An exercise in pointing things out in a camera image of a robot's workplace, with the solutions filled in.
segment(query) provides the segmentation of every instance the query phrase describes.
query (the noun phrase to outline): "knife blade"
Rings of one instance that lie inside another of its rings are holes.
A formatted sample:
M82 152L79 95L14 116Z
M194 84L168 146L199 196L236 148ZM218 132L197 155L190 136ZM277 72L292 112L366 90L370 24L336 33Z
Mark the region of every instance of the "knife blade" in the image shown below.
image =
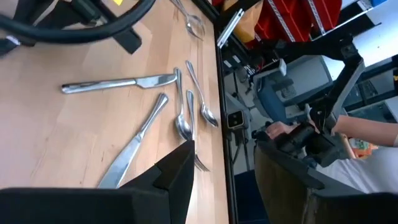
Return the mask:
M119 187L120 182L126 175L134 156L136 155L141 141L151 124L154 122L156 116L162 111L164 106L169 101L166 94L161 93L157 99L156 105L150 113L147 121L142 125L141 130L137 135L127 144L127 146L120 152L117 158L113 161L108 171L105 173L98 188L101 189L115 189Z
M69 83L61 87L66 94L81 93L91 90L104 90L129 85L137 85L141 88L155 88L173 83L177 79L175 74L161 74L142 78L122 78L117 80L103 80L95 82Z

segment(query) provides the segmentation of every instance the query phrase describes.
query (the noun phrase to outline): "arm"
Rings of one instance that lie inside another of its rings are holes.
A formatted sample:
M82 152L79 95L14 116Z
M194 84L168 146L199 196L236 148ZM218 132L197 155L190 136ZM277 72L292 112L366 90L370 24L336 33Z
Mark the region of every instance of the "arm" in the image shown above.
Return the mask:
M392 147L398 136L398 124L341 115L333 131L379 146Z

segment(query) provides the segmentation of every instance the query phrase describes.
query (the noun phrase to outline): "silver cutlery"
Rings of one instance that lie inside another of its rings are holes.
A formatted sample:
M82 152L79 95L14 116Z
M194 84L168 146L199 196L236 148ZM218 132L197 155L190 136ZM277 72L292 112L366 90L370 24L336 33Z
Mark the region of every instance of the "silver cutlery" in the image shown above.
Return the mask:
M187 101L189 107L189 113L191 117L191 125L192 125L192 140L195 140L195 114L193 112L193 92L191 90L187 90ZM208 172L209 169L201 162L198 156L198 150L195 146L195 166L202 171Z
M154 122L155 118L162 111L164 106L169 101L166 94L161 93L157 99L156 105L150 113L147 121L142 126L141 130L137 135L127 144L127 146L120 152L117 158L113 161L108 171L105 173L98 188L101 189L116 189L119 187L120 182L123 180L124 175L127 172L134 156L137 153L139 146L141 145L142 139L145 133Z
M190 33L192 36L203 40L201 37L196 35L196 33L192 29L192 24L195 23L196 25L201 27L201 30L203 32L203 35L205 35L205 26L203 25L202 20L196 16L196 15L190 15L187 10L184 8L183 4L181 3L180 0L171 0L171 2L182 12L182 14L185 16L185 28L187 29L188 33Z
M180 98L180 114L175 119L175 126L180 136L186 140L192 139L192 130L189 124L185 121L183 113L183 95L182 95L182 72L179 68L174 68L174 74L177 76L178 97Z
M205 120L207 120L210 124L212 124L214 127L218 127L218 122L217 119L214 117L213 113L210 111L209 108L206 107L205 105L205 98L203 97L203 93L200 90L200 85L197 80L197 76L195 75L195 71L193 70L192 63L188 60L185 61L185 64L187 65L189 74L191 75L193 82L197 86L200 94L200 101L201 101L201 106L200 106L200 113L204 117Z
M141 88L155 88L173 83L177 77L175 74L153 75L142 78L122 78L117 80L103 80L94 82L69 83L62 85L62 91L66 94L80 93L91 90L104 90L129 85L137 85Z

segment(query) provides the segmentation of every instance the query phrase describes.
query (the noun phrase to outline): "fork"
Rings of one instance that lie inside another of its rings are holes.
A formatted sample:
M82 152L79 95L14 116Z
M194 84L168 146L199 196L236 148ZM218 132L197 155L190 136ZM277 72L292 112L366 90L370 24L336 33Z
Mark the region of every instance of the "fork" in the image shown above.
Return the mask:
M188 108L191 117L191 124L192 124L192 140L194 140L195 136L195 117L193 114L193 92L191 90L187 90L187 101L188 101ZM201 162L198 157L198 150L195 147L195 166L202 171L208 172L209 169Z
M185 28L187 29L188 33L190 33L192 36L203 40L201 37L196 35L196 33L192 29L191 23L196 23L199 25L203 31L203 35L205 35L205 26L203 25L202 20L196 16L196 15L190 15L188 11L184 8L183 4L181 3L180 0L170 0L185 16Z

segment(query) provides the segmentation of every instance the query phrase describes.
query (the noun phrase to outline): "white shirt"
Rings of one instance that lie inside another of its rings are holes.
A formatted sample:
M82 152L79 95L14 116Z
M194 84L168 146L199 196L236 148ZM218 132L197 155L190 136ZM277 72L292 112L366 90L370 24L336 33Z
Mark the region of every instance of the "white shirt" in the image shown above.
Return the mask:
M367 159L340 159L317 171L364 193L398 192L398 148L381 147Z

